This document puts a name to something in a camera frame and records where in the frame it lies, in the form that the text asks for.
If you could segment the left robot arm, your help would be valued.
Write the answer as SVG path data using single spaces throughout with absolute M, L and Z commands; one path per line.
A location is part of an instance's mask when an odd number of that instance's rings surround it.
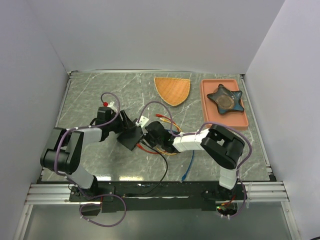
M 118 134 L 117 141 L 131 151 L 143 135 L 142 128 L 125 111 L 102 106 L 89 126 L 53 128 L 40 164 L 76 185 L 87 201 L 94 201 L 99 195 L 99 184 L 97 177 L 81 166 L 82 150 L 91 143 L 103 142 L 110 132 Z

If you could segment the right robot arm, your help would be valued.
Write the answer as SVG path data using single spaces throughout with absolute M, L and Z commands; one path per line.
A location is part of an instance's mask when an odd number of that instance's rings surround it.
M 159 122 L 145 127 L 144 139 L 151 146 L 160 146 L 166 152 L 205 151 L 220 166 L 218 193 L 223 199 L 236 194 L 237 165 L 243 154 L 245 142 L 228 128 L 212 124 L 200 132 L 172 134 Z

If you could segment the black network switch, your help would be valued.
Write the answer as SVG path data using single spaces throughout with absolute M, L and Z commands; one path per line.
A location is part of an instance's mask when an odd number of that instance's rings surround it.
M 122 132 L 117 141 L 126 147 L 128 150 L 133 151 L 137 144 L 143 138 L 144 133 L 140 126 L 134 126 L 126 131 Z

